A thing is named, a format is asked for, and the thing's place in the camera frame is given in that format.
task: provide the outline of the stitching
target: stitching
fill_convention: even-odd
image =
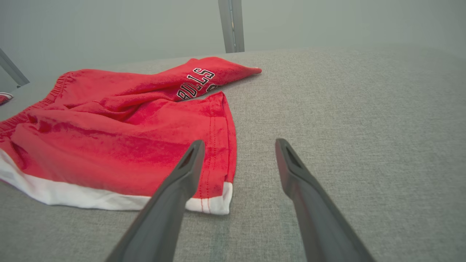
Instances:
[[[206,144],[206,156],[208,156],[207,152],[209,150],[209,146],[210,146],[210,141],[211,141],[211,136],[212,136],[212,117],[211,117],[211,112],[210,112],[211,108],[210,108],[210,102],[209,102],[209,143]],[[207,176],[207,195],[209,194],[209,176]],[[204,204],[202,203],[202,190],[201,190],[202,186],[199,187],[199,197],[201,199],[201,209],[202,209],[202,212],[204,211]]]
[[[217,147],[216,147],[217,139],[215,137],[215,118],[213,119],[213,129],[214,129],[214,133],[213,133],[213,155],[214,155],[214,157],[213,157],[213,167],[212,167],[212,169],[209,168],[209,170],[210,170],[209,171],[209,177],[210,177],[210,172],[215,169],[215,163],[217,162]],[[207,198],[207,206],[209,207],[209,212],[212,213],[211,210],[210,210],[210,195],[208,195],[207,197],[208,197]]]

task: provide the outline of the metal frame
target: metal frame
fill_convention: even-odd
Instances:
[[[227,53],[244,52],[241,0],[219,0],[220,21]]]
[[[0,48],[0,67],[2,67],[7,74],[19,85],[23,86],[29,83],[29,80],[21,73],[21,71],[16,67],[13,61],[3,52]]]

